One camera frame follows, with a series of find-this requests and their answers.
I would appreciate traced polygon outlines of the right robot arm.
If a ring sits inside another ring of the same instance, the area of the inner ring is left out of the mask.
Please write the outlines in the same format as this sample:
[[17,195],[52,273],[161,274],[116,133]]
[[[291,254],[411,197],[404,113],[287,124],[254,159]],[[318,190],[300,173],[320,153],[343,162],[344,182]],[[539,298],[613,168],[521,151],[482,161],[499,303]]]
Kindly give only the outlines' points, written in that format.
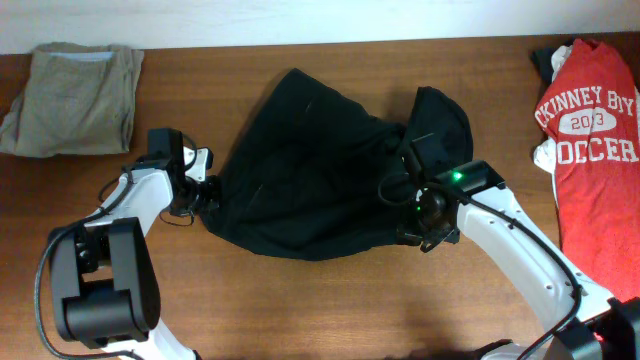
[[526,215],[485,161],[451,165],[433,134],[411,141],[402,161],[416,191],[398,238],[429,252],[472,240],[525,298],[544,328],[529,346],[499,340],[467,359],[636,359],[639,301],[622,302],[585,275]]

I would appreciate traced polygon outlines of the black shorts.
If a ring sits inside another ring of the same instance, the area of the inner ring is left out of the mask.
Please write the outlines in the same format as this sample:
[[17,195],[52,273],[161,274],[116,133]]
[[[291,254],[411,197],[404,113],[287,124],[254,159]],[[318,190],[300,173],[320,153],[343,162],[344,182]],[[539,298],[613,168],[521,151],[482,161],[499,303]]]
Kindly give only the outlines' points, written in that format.
[[293,69],[276,85],[220,174],[212,234],[259,255],[328,260],[394,245],[413,193],[401,156],[433,135],[447,162],[473,157],[469,118],[432,87],[407,123],[386,122]]

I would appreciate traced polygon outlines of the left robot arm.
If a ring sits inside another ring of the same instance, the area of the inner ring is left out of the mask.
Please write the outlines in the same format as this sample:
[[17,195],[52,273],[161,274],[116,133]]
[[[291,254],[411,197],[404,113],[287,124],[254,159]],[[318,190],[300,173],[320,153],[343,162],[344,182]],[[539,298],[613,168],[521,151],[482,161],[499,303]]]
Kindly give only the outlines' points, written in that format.
[[55,329],[88,348],[88,359],[198,360],[161,318],[159,284],[146,236],[168,213],[195,219],[219,205],[214,155],[171,128],[148,133],[147,152],[123,166],[114,190],[89,216],[54,229],[34,279],[35,321],[59,359],[42,317],[42,279],[50,280]]

